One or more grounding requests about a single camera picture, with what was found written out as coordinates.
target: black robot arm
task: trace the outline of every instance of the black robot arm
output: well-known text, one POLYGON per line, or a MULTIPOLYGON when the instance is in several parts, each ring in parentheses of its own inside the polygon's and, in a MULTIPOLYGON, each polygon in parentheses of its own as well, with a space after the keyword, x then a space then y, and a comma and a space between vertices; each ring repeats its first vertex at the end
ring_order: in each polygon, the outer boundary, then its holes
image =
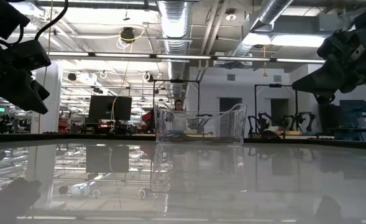
POLYGON ((315 115, 312 112, 300 112, 299 114, 306 114, 309 116, 308 126, 306 128, 307 131, 313 131, 313 122, 315 120, 315 115))
POLYGON ((263 118, 265 116, 270 121, 272 121, 272 118, 270 115, 268 115, 266 112, 261 112, 258 114, 258 126, 259 126, 259 133, 262 134, 264 130, 266 130, 268 127, 270 127, 270 123, 267 121, 267 119, 263 118))
POLYGON ((330 103, 334 93, 349 93, 366 85, 366 11, 354 19, 355 30, 337 30, 325 39, 317 54, 325 64, 292 84, 298 91, 313 93, 319 104, 330 103))
POLYGON ((253 134, 255 134, 253 132, 252 118, 255 120, 255 127, 257 127, 257 129, 258 129, 257 118, 255 116, 248 116, 247 117, 247 120, 249 121, 249 133, 248 133, 248 135, 249 135, 250 138, 252 138, 253 134))

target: white wall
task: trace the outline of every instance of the white wall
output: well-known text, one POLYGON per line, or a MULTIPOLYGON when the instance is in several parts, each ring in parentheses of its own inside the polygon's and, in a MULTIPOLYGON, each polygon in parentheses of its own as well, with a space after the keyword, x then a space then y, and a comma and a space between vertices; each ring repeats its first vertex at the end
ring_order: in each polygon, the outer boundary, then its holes
MULTIPOLYGON (((256 71, 252 69, 235 68, 232 70, 224 68, 208 68, 201 81, 202 85, 234 85, 246 86, 254 84, 269 84, 274 83, 274 75, 281 75, 281 84, 290 84, 289 74, 283 69, 266 69, 267 76, 264 76, 264 69, 260 68, 256 71), (227 81, 227 75, 235 75, 235 81, 227 81)), ((190 67, 190 79, 194 80, 198 74, 197 67, 190 67)))
MULTIPOLYGON (((286 88, 269 88, 261 90, 257 88, 257 112, 265 111, 271 113, 270 99, 290 99, 294 102, 294 95, 286 88)), ((254 85, 247 86, 222 86, 222 85, 201 85, 200 88, 200 111, 212 112, 219 111, 220 98, 242 98, 243 104, 247 105, 247 116, 255 114, 254 85)), ((190 88, 187 92, 188 111, 198 110, 197 92, 190 88)), ((249 132, 249 124, 246 121, 245 135, 249 132)))

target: clear plastic bin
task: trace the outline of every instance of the clear plastic bin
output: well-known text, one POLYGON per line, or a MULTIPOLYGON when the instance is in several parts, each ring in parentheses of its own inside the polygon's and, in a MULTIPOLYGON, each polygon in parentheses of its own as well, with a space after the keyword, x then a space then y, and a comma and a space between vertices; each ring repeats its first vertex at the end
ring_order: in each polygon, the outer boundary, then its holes
POLYGON ((226 112, 197 112, 173 111, 157 104, 155 112, 157 144, 244 143, 246 105, 235 105, 226 112))

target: ceiling duct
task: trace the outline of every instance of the ceiling duct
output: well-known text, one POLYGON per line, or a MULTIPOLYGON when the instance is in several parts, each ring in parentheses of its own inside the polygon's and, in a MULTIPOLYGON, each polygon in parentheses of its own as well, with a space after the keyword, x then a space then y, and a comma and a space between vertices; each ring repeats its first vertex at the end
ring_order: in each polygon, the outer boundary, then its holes
MULTIPOLYGON (((162 35, 168 39, 164 40, 167 54, 181 55, 188 53, 188 42, 182 39, 188 38, 190 26, 191 3, 184 1, 159 1, 159 11, 162 15, 162 35)), ((188 79, 188 65, 185 62, 168 62, 169 79, 188 79)), ((174 98, 181 97, 181 88, 172 88, 171 94, 174 98)))
POLYGON ((255 16, 249 16, 248 33, 242 39, 242 42, 231 52, 230 56, 245 57, 250 49, 251 45, 250 38, 251 32, 255 29, 261 28, 273 24, 283 13, 283 11, 293 2, 294 0, 264 0, 262 7, 256 11, 255 16))

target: computer monitor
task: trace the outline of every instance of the computer monitor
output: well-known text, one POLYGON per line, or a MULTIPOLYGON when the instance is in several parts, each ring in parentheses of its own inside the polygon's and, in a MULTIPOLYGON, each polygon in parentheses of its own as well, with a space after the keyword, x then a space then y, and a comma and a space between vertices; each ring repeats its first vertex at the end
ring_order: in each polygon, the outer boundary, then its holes
MULTIPOLYGON (((87 123, 98 123, 100 119, 111 119, 112 104, 116 96, 91 96, 87 123)), ((132 98, 118 96, 114 104, 114 119, 130 120, 132 98)))
POLYGON ((340 109, 344 118, 366 118, 366 100, 341 100, 340 109))

